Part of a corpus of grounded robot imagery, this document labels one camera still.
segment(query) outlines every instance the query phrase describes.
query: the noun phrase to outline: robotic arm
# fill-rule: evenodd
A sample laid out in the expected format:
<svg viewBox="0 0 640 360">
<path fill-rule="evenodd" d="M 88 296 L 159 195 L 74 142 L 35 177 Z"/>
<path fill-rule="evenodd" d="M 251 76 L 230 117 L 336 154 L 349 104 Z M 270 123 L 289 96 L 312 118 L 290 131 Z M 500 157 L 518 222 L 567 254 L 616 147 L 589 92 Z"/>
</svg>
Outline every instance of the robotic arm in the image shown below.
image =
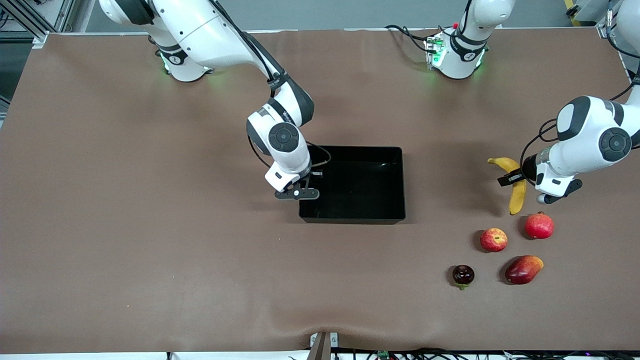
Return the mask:
<svg viewBox="0 0 640 360">
<path fill-rule="evenodd" d="M 640 0 L 624 0 L 620 33 L 640 51 Z M 625 104 L 591 96 L 569 102 L 557 116 L 559 142 L 529 156 L 522 169 L 499 179 L 502 186 L 528 179 L 541 204 L 551 204 L 582 186 L 575 176 L 620 162 L 640 145 L 640 74 Z"/>
<path fill-rule="evenodd" d="M 314 103 L 253 36 L 234 24 L 222 5 L 213 0 L 99 1 L 111 20 L 147 31 L 165 68 L 179 81 L 195 81 L 211 69 L 241 63 L 260 69 L 269 80 L 271 97 L 248 117 L 246 130 L 260 152 L 273 157 L 265 179 L 281 197 L 318 198 L 313 189 L 298 188 L 296 195 L 287 191 L 310 174 L 307 143 L 298 128 L 311 120 Z"/>
<path fill-rule="evenodd" d="M 516 0 L 468 0 L 459 26 L 425 41 L 427 63 L 454 79 L 469 77 L 480 66 L 496 26 L 511 15 Z"/>
</svg>

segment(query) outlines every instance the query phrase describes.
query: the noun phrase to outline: yellow banana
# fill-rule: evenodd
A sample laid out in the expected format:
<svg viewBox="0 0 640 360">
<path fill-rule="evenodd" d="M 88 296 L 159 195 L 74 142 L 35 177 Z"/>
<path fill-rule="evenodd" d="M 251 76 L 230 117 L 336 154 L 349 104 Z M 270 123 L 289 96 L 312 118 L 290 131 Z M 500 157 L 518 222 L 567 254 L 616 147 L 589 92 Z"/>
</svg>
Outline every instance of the yellow banana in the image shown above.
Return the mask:
<svg viewBox="0 0 640 360">
<path fill-rule="evenodd" d="M 489 158 L 487 160 L 489 164 L 496 164 L 501 167 L 504 171 L 508 173 L 514 171 L 517 168 L 520 168 L 520 164 L 517 161 L 511 158 Z"/>
<path fill-rule="evenodd" d="M 527 195 L 527 182 L 519 181 L 511 185 L 511 198 L 509 199 L 509 214 L 515 215 L 522 210 L 524 197 Z"/>
<path fill-rule="evenodd" d="M 487 160 L 489 164 L 498 165 L 501 169 L 508 173 L 520 168 L 520 164 L 511 158 L 490 158 Z M 527 194 L 527 183 L 519 181 L 512 185 L 511 198 L 509 199 L 509 214 L 515 215 L 522 210 L 524 199 Z"/>
</svg>

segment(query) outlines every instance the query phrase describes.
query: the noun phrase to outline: brown fabric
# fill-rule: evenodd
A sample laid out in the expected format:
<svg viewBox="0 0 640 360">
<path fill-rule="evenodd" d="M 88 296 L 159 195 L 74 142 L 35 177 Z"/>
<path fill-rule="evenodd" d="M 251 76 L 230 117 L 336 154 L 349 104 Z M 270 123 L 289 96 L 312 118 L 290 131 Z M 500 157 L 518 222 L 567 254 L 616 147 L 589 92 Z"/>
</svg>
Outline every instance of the brown fabric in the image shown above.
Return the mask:
<svg viewBox="0 0 640 360">
<path fill-rule="evenodd" d="M 408 219 L 310 225 L 275 200 L 244 129 L 269 92 L 257 69 L 178 83 L 144 36 L 52 35 L 0 131 L 3 352 L 283 350 L 321 330 L 343 347 L 638 348 L 640 152 L 553 206 L 530 188 L 523 215 L 557 227 L 537 241 L 486 163 L 574 97 L 627 86 L 594 29 L 496 31 L 462 81 L 397 32 L 256 37 L 315 100 L 307 139 L 403 148 Z M 489 227 L 503 252 L 478 251 Z M 524 254 L 544 269 L 505 284 Z M 458 264 L 476 271 L 465 291 Z"/>
</svg>

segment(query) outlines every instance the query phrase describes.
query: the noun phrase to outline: apple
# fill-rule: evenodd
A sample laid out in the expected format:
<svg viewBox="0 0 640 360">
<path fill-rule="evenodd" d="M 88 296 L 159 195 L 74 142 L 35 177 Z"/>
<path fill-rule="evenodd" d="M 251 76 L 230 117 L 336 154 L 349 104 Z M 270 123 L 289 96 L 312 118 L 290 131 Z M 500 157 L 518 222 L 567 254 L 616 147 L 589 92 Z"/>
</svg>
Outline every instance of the apple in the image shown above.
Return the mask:
<svg viewBox="0 0 640 360">
<path fill-rule="evenodd" d="M 524 231 L 531 238 L 546 239 L 554 233 L 554 221 L 542 211 L 529 215 L 524 224 Z"/>
<path fill-rule="evenodd" d="M 502 251 L 507 247 L 507 234 L 495 227 L 485 230 L 480 236 L 480 246 L 488 252 Z"/>
<path fill-rule="evenodd" d="M 520 256 L 509 265 L 504 276 L 511 284 L 529 284 L 544 266 L 545 264 L 538 256 Z"/>
</svg>

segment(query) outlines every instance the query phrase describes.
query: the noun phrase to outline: black tray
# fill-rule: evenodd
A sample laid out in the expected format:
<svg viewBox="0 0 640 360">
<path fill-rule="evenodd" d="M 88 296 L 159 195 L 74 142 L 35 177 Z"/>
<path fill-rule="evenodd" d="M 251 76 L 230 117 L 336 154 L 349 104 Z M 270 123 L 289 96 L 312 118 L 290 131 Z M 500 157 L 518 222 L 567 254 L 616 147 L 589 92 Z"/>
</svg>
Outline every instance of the black tray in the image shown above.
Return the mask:
<svg viewBox="0 0 640 360">
<path fill-rule="evenodd" d="M 399 147 L 325 146 L 332 160 L 313 170 L 309 186 L 317 200 L 301 200 L 299 215 L 306 222 L 334 224 L 395 224 L 406 217 L 402 149 Z M 313 163 L 327 155 L 309 146 Z"/>
</svg>

